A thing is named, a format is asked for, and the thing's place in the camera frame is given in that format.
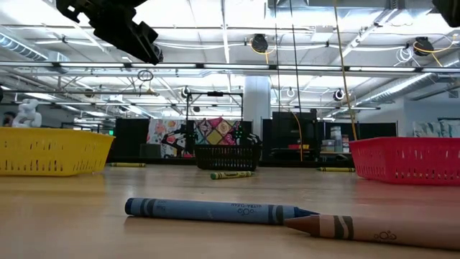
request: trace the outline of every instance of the black basket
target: black basket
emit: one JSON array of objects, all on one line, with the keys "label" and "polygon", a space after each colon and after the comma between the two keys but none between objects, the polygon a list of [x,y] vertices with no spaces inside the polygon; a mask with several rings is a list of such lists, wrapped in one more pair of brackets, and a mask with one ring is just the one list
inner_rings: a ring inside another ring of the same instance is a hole
[{"label": "black basket", "polygon": [[195,145],[200,169],[255,171],[259,164],[260,145]]}]

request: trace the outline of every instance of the yellow crayon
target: yellow crayon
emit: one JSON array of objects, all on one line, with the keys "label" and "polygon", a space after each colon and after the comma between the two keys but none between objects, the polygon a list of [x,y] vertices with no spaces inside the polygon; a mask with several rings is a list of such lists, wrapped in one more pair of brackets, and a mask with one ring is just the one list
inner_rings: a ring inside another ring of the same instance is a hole
[{"label": "yellow crayon", "polygon": [[144,163],[111,163],[113,167],[145,167]]},{"label": "yellow crayon", "polygon": [[322,172],[345,172],[345,173],[355,172],[354,168],[318,168],[318,170]]},{"label": "yellow crayon", "polygon": [[230,173],[211,173],[211,179],[230,179],[230,178],[242,178],[242,177],[251,177],[254,173],[250,171],[244,172],[230,172]]}]

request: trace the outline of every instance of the wooden table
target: wooden table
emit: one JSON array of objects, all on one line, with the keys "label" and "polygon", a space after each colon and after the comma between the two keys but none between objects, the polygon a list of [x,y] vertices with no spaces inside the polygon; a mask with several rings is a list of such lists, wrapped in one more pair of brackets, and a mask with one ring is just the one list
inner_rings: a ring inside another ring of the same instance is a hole
[{"label": "wooden table", "polygon": [[260,168],[212,181],[195,166],[107,168],[70,178],[0,177],[1,258],[460,258],[460,253],[324,240],[284,227],[128,218],[131,196],[294,204],[328,214],[458,221],[460,188],[393,186],[353,173]]}]

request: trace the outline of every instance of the white stuffed toy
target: white stuffed toy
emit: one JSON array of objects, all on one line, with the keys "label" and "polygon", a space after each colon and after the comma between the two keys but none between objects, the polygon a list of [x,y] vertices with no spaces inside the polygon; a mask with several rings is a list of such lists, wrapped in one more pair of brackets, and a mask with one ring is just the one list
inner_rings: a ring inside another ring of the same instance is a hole
[{"label": "white stuffed toy", "polygon": [[13,127],[40,127],[42,115],[36,112],[38,100],[24,99],[19,105],[19,113],[13,120]]}]

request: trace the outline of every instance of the crayon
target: crayon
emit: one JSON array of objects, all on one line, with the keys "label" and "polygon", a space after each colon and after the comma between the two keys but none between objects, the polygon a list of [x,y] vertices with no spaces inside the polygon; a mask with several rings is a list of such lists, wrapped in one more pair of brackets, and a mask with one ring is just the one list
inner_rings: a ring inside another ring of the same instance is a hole
[{"label": "crayon", "polygon": [[230,178],[243,178],[243,177],[251,177],[254,173],[247,171],[247,172],[231,172],[231,173],[211,173],[211,179],[219,180],[219,179],[230,179]]},{"label": "crayon", "polygon": [[129,198],[124,211],[138,217],[255,224],[283,224],[284,219],[317,214],[286,205],[143,198]]},{"label": "crayon", "polygon": [[356,172],[354,168],[318,168],[321,172],[345,172],[353,173]]},{"label": "crayon", "polygon": [[111,163],[113,167],[145,167],[144,163]]},{"label": "crayon", "polygon": [[286,219],[285,226],[312,237],[460,250],[460,224],[322,214]]}]

